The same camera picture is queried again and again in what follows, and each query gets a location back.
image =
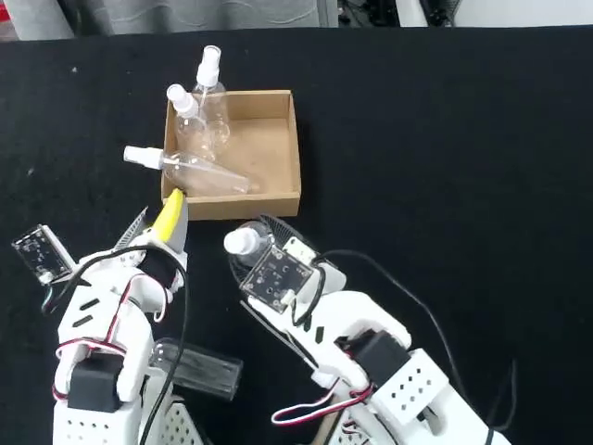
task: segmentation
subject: bottle cap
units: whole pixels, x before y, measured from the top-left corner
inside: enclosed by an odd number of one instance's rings
[[[204,48],[202,62],[197,67],[196,81],[207,88],[216,86],[219,82],[219,64],[221,62],[221,49],[217,46],[209,45]]]
[[[247,255],[258,248],[259,234],[249,227],[239,227],[224,237],[224,249],[232,255]]]
[[[149,169],[160,170],[162,167],[162,158],[163,150],[151,146],[126,146],[123,150],[123,160],[144,165]]]
[[[173,108],[183,118],[197,116],[198,104],[194,97],[185,91],[178,83],[167,88],[167,98],[173,104]]]

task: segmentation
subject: red and white wire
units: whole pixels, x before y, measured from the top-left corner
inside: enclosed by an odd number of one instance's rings
[[[372,393],[372,387],[368,387],[362,392],[352,391],[352,392],[350,392],[350,396],[353,397],[352,399],[343,400],[338,403],[334,403],[333,405],[326,406],[325,408],[320,408],[319,410],[314,411],[312,413],[301,415],[299,417],[294,417],[292,419],[278,420],[279,417],[282,417],[283,415],[286,415],[293,411],[304,409],[304,408],[316,408],[318,406],[323,405],[325,402],[327,402],[329,399],[331,399],[332,396],[334,395],[334,390],[335,390],[336,384],[337,384],[337,381],[332,385],[332,387],[330,388],[330,390],[328,391],[328,393],[325,396],[323,396],[322,398],[320,398],[319,400],[317,400],[313,403],[300,403],[298,405],[290,406],[288,408],[283,408],[282,410],[277,411],[276,413],[271,415],[271,422],[277,426],[294,426],[294,425],[302,424],[304,422],[309,422],[309,421],[317,419],[319,417],[323,417],[327,414],[342,411],[352,405],[356,405],[357,403],[361,403],[367,397],[369,397]]]
[[[342,424],[342,432],[344,434],[348,434],[349,436],[354,436],[354,435],[358,434],[359,438],[362,439],[364,437],[364,438],[366,438],[366,441],[371,439],[365,431],[360,429],[360,427],[357,425],[357,423],[354,420],[344,422]]]
[[[111,323],[109,324],[109,328],[107,330],[107,335],[105,336],[105,341],[106,342],[109,342],[110,343],[110,342],[113,341],[113,337],[115,336],[115,326],[118,323],[120,309],[121,309],[121,306],[123,306],[123,304],[129,298],[130,288],[132,287],[132,281],[133,281],[133,279],[135,277],[137,277],[137,276],[142,276],[142,275],[144,275],[144,274],[143,273],[137,273],[136,275],[132,275],[132,277],[128,281],[128,284],[123,289],[123,292],[121,292],[121,297],[120,297],[120,302],[118,303],[118,308],[115,310],[115,313],[113,314],[113,319],[111,320]]]
[[[64,401],[68,398],[66,394],[62,394],[56,389],[56,385],[52,385],[52,396],[54,396],[55,401]]]
[[[101,340],[94,340],[92,338],[74,338],[72,340],[65,341],[61,345],[59,345],[56,349],[56,357],[59,359],[62,357],[62,350],[70,345],[85,345],[88,346],[91,350],[107,350],[109,352],[113,352],[122,356],[126,355],[126,351],[124,348],[120,348],[117,345],[112,343],[108,343],[106,341]]]
[[[111,343],[113,341],[113,337],[115,335],[115,327],[119,320],[121,306],[123,306],[125,304],[125,302],[128,301],[128,299],[130,297],[130,290],[132,288],[132,281],[134,278],[136,278],[138,276],[146,276],[146,277],[150,278],[151,280],[153,280],[155,283],[157,283],[163,289],[163,299],[162,299],[160,312],[155,312],[153,318],[156,323],[162,322],[163,319],[165,318],[165,312],[167,311],[167,305],[169,304],[168,296],[167,296],[167,289],[165,289],[165,287],[159,281],[157,281],[155,278],[153,278],[152,276],[147,275],[146,273],[137,273],[136,275],[133,275],[130,278],[130,280],[128,281],[128,284],[126,285],[126,287],[123,289],[123,292],[121,293],[118,308],[116,309],[115,314],[113,315],[113,319],[111,320],[111,323],[109,324],[109,329],[107,330],[107,335],[105,337],[106,342]]]

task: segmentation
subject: clear plastic container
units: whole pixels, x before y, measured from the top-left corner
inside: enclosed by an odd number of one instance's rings
[[[157,341],[149,365],[168,372],[177,356],[178,344],[173,338]],[[239,359],[186,344],[181,361],[175,369],[173,383],[231,401],[239,388],[242,371],[243,362]]]
[[[190,196],[243,195],[257,189],[257,185],[245,176],[191,153],[169,155],[160,148],[126,146],[123,159],[149,169],[163,170],[176,186]]]
[[[175,137],[179,151],[215,160],[211,131],[196,99],[178,83],[167,89],[167,98],[177,113]]]
[[[208,123],[213,149],[217,154],[226,149],[231,136],[226,89],[219,82],[220,61],[220,48],[213,45],[204,48],[193,91]]]
[[[224,249],[247,267],[253,267],[273,242],[269,227],[250,221],[224,237]]]

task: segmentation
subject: gray curtain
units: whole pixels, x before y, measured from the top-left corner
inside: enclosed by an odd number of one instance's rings
[[[336,0],[4,0],[21,40],[244,28],[335,27]]]

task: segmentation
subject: circuit board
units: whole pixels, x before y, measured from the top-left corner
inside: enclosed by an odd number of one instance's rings
[[[31,229],[13,241],[12,247],[44,286],[72,273],[72,258],[45,225]]]
[[[282,303],[286,293],[298,294],[312,274],[313,269],[308,265],[272,245],[251,270],[241,289],[282,313],[286,309]]]

